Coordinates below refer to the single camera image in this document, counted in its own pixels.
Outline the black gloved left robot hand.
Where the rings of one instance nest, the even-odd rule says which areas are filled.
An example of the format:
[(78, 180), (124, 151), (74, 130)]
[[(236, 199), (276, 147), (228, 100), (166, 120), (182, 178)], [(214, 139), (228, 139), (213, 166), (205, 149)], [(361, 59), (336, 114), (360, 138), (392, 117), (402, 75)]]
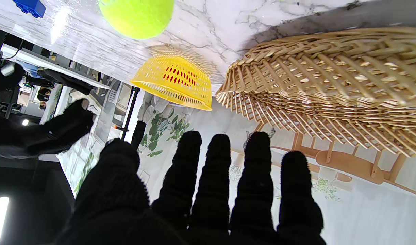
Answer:
[(85, 178), (57, 245), (324, 245), (323, 215), (312, 197), (307, 158), (288, 152), (281, 163), (279, 224), (271, 208), (270, 138), (253, 132), (229, 209), (231, 143), (216, 134), (195, 189), (202, 138), (185, 132), (159, 197), (152, 203), (137, 175), (140, 158), (119, 138), (102, 150)]

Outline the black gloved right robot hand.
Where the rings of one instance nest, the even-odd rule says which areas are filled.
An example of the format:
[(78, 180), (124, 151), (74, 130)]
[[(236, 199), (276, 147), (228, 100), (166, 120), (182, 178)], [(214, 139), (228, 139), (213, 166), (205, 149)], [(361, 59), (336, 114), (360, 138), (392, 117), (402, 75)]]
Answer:
[(26, 159), (68, 151), (90, 133), (95, 114), (88, 99), (79, 99), (42, 125), (20, 126), (0, 113), (0, 156)]

